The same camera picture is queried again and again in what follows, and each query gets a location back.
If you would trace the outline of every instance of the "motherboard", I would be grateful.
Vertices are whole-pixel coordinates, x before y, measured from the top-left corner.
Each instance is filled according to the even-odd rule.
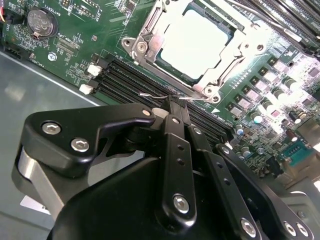
[[[317,0],[4,0],[0,8],[8,54],[109,105],[154,108],[175,95],[211,144],[228,144],[262,178],[286,174],[288,184],[318,156],[320,133],[306,129],[320,129]]]

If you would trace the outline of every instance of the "metal linkage arm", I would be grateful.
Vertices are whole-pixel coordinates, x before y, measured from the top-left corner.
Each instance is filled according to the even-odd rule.
[[[264,233],[275,240],[312,240],[308,226],[224,144],[215,147]]]
[[[210,179],[212,191],[216,192],[217,208],[223,208],[225,213],[221,219],[225,221],[227,239],[268,240],[262,238],[224,159],[212,152],[200,129],[189,126],[188,133],[193,150],[193,162],[203,169]]]
[[[181,232],[192,227],[197,217],[191,149],[184,123],[175,115],[165,117],[162,132],[156,215],[167,229]]]

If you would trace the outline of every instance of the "black connector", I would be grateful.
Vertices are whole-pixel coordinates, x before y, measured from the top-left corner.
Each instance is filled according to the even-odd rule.
[[[5,53],[9,54],[11,57],[21,60],[21,59],[28,59],[31,55],[30,51],[25,50],[24,48],[9,43],[7,41],[2,43],[3,50]]]
[[[4,10],[4,16],[3,16],[6,24],[11,25],[18,25],[23,24],[25,22],[25,17],[21,16],[14,11],[11,11],[10,9]]]

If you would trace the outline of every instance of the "cpu socket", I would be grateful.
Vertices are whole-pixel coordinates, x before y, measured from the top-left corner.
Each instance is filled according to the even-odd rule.
[[[224,0],[156,0],[138,36],[124,37],[121,45],[136,65],[216,104],[231,72],[264,53],[267,40]]]

